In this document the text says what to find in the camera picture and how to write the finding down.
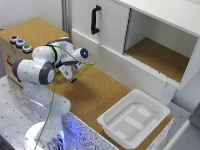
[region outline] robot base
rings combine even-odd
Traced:
[[[24,138],[24,149],[25,150],[34,150],[36,141],[35,141],[35,136],[37,133],[40,131],[40,129],[43,127],[44,122],[37,123],[33,125],[25,134]],[[49,147],[43,147],[41,148],[38,144],[35,150],[49,150]]]

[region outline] cabinet handle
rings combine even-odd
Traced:
[[[91,31],[92,31],[92,34],[96,34],[98,33],[100,30],[98,28],[96,28],[96,12],[101,10],[101,7],[96,5],[96,8],[94,8],[92,10],[92,24],[91,24]]]

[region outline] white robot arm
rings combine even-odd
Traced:
[[[83,66],[80,61],[87,57],[88,51],[86,49],[74,50],[71,39],[64,37],[49,42],[46,46],[35,48],[32,53],[33,60],[15,61],[12,71],[15,77],[24,83],[23,91],[31,101],[50,108],[53,92],[45,85],[50,84],[54,79],[54,59],[56,67],[60,67],[62,74],[71,80],[73,77],[72,68],[75,71],[80,69]],[[48,144],[49,142],[55,143],[53,139],[57,139],[57,136],[61,134],[63,130],[62,115],[67,113],[71,107],[70,101],[61,95],[55,93],[54,99],[52,111],[39,141],[38,150],[65,150],[66,148],[63,144],[54,144],[54,146]]]

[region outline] cabinet shelf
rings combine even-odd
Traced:
[[[183,56],[149,38],[144,38],[125,51],[125,53],[177,82],[181,82],[189,62],[188,57]]]

